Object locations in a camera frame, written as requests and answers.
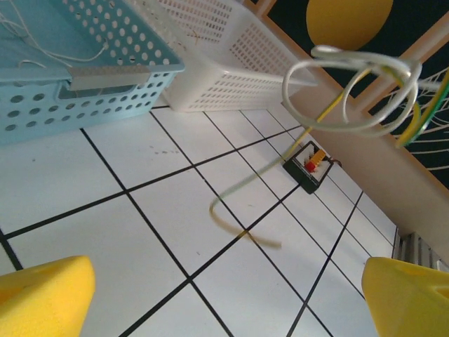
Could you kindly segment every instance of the white plastic basket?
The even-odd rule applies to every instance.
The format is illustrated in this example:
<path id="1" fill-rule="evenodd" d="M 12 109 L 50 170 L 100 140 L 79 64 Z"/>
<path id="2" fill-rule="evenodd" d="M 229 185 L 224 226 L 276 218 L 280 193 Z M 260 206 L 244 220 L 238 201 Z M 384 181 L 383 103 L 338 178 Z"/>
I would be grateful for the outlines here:
<path id="1" fill-rule="evenodd" d="M 185 72 L 163 92 L 174 110 L 260 109 L 282 101 L 283 75 L 298 59 L 241 4 L 128 2 L 185 63 Z M 163 29 L 155 25 L 157 20 Z M 308 71 L 298 71 L 289 92 L 313 85 Z"/>

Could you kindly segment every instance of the yellow circle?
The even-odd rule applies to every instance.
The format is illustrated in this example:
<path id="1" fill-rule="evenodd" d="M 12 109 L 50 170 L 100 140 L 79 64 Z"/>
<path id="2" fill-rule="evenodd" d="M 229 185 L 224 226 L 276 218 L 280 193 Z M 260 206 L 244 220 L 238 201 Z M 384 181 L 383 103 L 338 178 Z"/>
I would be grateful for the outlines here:
<path id="1" fill-rule="evenodd" d="M 393 0 L 309 0 L 307 31 L 315 45 L 356 51 L 382 28 Z"/>

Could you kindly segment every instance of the basket handle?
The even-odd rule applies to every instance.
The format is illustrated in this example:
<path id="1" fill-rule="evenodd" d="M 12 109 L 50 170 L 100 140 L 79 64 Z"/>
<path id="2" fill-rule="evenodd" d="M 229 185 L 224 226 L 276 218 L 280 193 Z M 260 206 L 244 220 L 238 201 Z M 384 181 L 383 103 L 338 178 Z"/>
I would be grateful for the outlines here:
<path id="1" fill-rule="evenodd" d="M 132 86 L 148 82 L 151 72 L 144 65 L 71 67 L 70 91 Z"/>

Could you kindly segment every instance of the white tile floor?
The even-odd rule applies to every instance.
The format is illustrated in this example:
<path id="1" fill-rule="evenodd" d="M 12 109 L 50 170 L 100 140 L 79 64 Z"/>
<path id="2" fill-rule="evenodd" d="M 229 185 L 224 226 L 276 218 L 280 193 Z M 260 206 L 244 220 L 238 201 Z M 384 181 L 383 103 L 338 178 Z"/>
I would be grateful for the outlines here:
<path id="1" fill-rule="evenodd" d="M 395 227 L 340 167 L 312 195 L 277 167 L 218 206 L 282 249 L 237 239 L 208 215 L 216 192 L 301 130 L 279 105 L 159 107 L 2 147 L 0 274 L 89 255 L 87 337 L 375 336 L 361 273 L 368 257 L 391 255 Z"/>

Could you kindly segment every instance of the light blue plastic basket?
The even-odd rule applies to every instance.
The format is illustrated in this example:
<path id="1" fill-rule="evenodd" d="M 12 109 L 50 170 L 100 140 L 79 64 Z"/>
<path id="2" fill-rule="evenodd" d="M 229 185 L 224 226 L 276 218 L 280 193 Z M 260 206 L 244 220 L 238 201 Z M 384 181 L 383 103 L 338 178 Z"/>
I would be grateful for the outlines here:
<path id="1" fill-rule="evenodd" d="M 68 61 L 68 68 L 0 25 L 0 144 L 144 114 L 184 70 L 126 0 L 13 1 L 46 50 L 88 59 L 106 49 L 90 62 Z M 20 23 L 9 1 L 0 1 L 0 11 Z M 46 68 L 18 67 L 23 60 Z M 77 78 L 80 67 L 85 74 Z"/>

